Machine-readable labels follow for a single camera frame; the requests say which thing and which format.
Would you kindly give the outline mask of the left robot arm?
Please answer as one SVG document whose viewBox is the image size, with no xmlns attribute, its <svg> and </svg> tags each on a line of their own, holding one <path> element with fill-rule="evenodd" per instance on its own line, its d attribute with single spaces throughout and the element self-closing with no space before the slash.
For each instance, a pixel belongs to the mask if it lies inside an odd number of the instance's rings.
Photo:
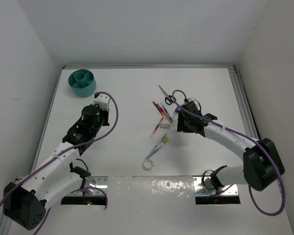
<svg viewBox="0 0 294 235">
<path fill-rule="evenodd" d="M 73 162 L 98 140 L 100 128 L 109 126 L 108 117 L 107 102 L 85 106 L 55 151 L 19 183 L 11 182 L 4 188 L 3 214 L 31 231 L 55 203 L 80 189 L 91 173 Z"/>
</svg>

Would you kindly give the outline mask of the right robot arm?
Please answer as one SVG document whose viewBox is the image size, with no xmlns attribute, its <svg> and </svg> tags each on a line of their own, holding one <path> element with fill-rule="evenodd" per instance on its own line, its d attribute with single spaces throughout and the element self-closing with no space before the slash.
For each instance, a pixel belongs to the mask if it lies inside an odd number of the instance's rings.
<svg viewBox="0 0 294 235">
<path fill-rule="evenodd" d="M 202 115 L 194 101 L 181 106 L 178 114 L 178 132 L 196 133 L 216 141 L 231 152 L 235 153 L 243 162 L 243 184 L 249 185 L 256 191 L 263 191 L 267 186 L 285 173 L 284 165 L 278 151 L 268 138 L 252 139 L 237 131 L 225 127 L 218 122 L 218 118 L 210 113 Z"/>
</svg>

